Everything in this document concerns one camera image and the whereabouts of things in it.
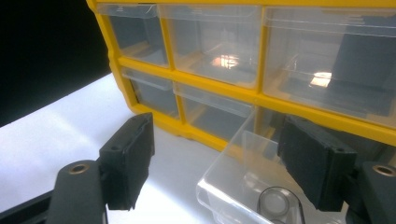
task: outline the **white table surface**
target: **white table surface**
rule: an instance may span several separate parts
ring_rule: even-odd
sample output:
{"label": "white table surface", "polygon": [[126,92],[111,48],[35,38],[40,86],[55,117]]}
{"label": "white table surface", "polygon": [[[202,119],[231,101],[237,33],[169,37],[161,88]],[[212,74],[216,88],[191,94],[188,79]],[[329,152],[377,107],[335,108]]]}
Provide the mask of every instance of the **white table surface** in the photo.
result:
{"label": "white table surface", "polygon": [[[0,128],[0,212],[53,189],[67,164],[96,160],[132,115],[108,75]],[[195,186],[219,153],[159,128],[154,134],[156,155],[136,209],[108,211],[109,223],[213,223]]]}

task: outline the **black background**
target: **black background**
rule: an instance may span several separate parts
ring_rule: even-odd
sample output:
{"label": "black background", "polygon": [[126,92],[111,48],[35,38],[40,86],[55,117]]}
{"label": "black background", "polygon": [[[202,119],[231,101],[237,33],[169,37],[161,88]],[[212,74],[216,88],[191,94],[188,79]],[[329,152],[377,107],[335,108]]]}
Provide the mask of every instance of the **black background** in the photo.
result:
{"label": "black background", "polygon": [[0,127],[110,73],[84,0],[8,1],[0,15]]}

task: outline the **bolt hole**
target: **bolt hole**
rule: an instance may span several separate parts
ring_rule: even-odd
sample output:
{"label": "bolt hole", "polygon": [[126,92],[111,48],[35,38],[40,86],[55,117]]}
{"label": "bolt hole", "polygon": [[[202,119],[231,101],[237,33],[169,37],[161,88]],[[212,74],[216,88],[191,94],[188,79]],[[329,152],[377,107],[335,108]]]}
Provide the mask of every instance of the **bolt hole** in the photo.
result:
{"label": "bolt hole", "polygon": [[396,176],[396,171],[385,166],[376,165],[373,169],[381,175]]}
{"label": "bolt hole", "polygon": [[88,170],[89,166],[87,164],[78,164],[73,166],[69,173],[70,175],[78,175],[84,173],[86,170]]}

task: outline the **plastic drawer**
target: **plastic drawer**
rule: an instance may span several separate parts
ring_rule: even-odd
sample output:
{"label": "plastic drawer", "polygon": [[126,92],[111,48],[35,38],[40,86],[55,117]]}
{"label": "plastic drawer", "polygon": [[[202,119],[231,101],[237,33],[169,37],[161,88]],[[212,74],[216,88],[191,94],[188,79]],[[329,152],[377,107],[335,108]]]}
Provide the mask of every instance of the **plastic drawer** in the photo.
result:
{"label": "plastic drawer", "polygon": [[345,211],[316,210],[276,155],[284,115],[263,110],[262,116],[258,123],[253,113],[206,171],[197,185],[198,201],[217,223],[273,223],[257,213],[258,200],[265,189],[281,187],[299,198],[305,223],[345,223]]}
{"label": "plastic drawer", "polygon": [[263,92],[396,127],[396,9],[268,7]]}
{"label": "plastic drawer", "polygon": [[252,105],[180,83],[175,83],[174,92],[182,97],[186,121],[191,126],[227,141],[252,109]]}
{"label": "plastic drawer", "polygon": [[168,66],[156,5],[98,4],[97,10],[108,15],[123,56]]}
{"label": "plastic drawer", "polygon": [[122,73],[125,77],[131,79],[139,104],[162,112],[174,119],[179,118],[171,80],[128,68],[123,68]]}
{"label": "plastic drawer", "polygon": [[176,68],[254,88],[261,14],[261,6],[163,6]]}

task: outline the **yellow plastic frame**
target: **yellow plastic frame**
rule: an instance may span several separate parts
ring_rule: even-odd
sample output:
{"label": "yellow plastic frame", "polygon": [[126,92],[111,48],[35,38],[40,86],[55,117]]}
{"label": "yellow plastic frame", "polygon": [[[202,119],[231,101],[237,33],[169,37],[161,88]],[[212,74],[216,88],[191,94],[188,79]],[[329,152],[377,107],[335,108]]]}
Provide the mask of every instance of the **yellow plastic frame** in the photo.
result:
{"label": "yellow plastic frame", "polygon": [[[244,101],[253,105],[263,106],[269,109],[281,113],[289,113],[297,115],[306,119],[310,119],[313,122],[326,126],[335,130],[353,133],[362,137],[370,138],[379,142],[383,142],[392,146],[396,146],[396,129],[386,127],[377,123],[369,122],[364,119],[354,118],[348,115],[335,113],[332,111],[318,109],[314,107],[304,106],[295,104],[293,102],[287,102],[281,99],[272,98],[262,94],[262,72],[263,63],[259,63],[258,76],[256,80],[256,87],[252,90],[247,90],[234,85],[226,84],[216,80],[210,80],[204,77],[193,76],[187,73],[177,71],[173,62],[173,55],[170,46],[170,39],[167,27],[166,19],[160,19],[160,24],[163,31],[163,41],[166,49],[166,54],[169,61],[169,68],[163,68],[160,66],[151,65],[148,63],[142,63],[134,61],[132,59],[123,57],[118,49],[117,41],[111,30],[109,18],[106,15],[101,15],[97,12],[96,6],[98,3],[120,3],[120,4],[138,4],[138,3],[151,3],[151,4],[216,4],[216,5],[240,5],[239,0],[87,0],[90,9],[94,12],[95,17],[98,21],[103,37],[108,47],[108,58],[110,68],[113,72],[114,78],[125,98],[127,105],[135,113],[152,112],[154,114],[154,122],[157,126],[165,129],[169,133],[180,135],[186,138],[197,140],[203,144],[213,147],[217,150],[223,150],[227,142],[223,139],[219,139],[209,133],[205,133],[197,128],[190,126],[184,117],[184,111],[182,106],[182,100],[180,96],[177,98],[177,107],[180,116],[180,120],[172,119],[165,116],[161,112],[155,111],[137,102],[134,95],[134,89],[130,80],[122,76],[121,68],[128,67],[135,69],[150,75],[164,77],[174,82],[184,83],[192,85],[196,88],[211,91],[216,94],[232,97],[234,99]],[[290,6],[290,7],[396,7],[395,0],[246,0],[243,1],[244,5],[261,5],[263,9],[267,6]],[[266,43],[266,28],[262,26],[261,31],[261,45],[260,45],[260,57],[259,62],[264,62],[265,56],[265,43]]]}

